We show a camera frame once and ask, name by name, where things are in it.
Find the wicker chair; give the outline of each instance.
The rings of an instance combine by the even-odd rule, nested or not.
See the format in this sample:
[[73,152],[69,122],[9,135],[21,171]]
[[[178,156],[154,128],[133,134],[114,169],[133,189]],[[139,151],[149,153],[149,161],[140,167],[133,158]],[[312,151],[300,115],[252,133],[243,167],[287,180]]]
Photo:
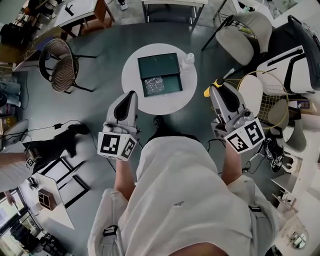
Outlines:
[[[52,69],[46,67],[46,61],[50,58],[58,61]],[[79,71],[78,58],[96,58],[96,56],[74,55],[66,41],[55,38],[44,46],[40,54],[39,71],[44,79],[51,82],[52,88],[58,93],[70,94],[67,90],[71,86],[92,93],[93,90],[76,84]]]

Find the chair seat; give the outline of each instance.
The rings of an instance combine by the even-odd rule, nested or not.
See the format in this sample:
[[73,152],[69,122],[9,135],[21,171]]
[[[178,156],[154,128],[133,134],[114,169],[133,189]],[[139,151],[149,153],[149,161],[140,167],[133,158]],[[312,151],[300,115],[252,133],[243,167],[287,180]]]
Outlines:
[[241,65],[249,64],[254,48],[242,32],[234,26],[226,26],[216,33],[219,44]]
[[59,93],[67,91],[75,82],[76,74],[71,55],[63,57],[53,68],[52,88]]

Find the water bottle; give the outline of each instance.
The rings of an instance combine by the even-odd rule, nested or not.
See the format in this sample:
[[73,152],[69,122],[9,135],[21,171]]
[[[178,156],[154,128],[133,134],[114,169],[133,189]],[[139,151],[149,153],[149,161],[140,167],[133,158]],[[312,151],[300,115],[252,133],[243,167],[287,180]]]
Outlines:
[[195,62],[195,55],[193,53],[189,53],[185,58],[182,59],[182,63],[180,65],[181,69],[184,71],[188,71],[191,66]]

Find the open box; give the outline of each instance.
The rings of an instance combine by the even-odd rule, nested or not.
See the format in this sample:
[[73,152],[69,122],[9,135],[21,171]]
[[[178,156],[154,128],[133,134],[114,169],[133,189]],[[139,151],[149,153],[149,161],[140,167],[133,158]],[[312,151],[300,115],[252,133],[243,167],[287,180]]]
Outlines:
[[183,90],[176,53],[138,58],[138,66],[145,97]]

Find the round white table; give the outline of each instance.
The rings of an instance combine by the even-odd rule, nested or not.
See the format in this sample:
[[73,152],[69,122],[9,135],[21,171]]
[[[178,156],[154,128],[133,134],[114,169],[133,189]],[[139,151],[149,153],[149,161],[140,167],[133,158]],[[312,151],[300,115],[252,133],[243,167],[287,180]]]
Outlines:
[[126,61],[122,70],[121,83],[125,93],[135,91],[139,110],[152,115],[167,115],[182,109],[193,97],[197,87],[197,71],[192,65],[188,71],[181,70],[182,91],[145,97],[139,73],[138,58],[176,53],[179,64],[186,53],[165,43],[153,43],[136,50]]

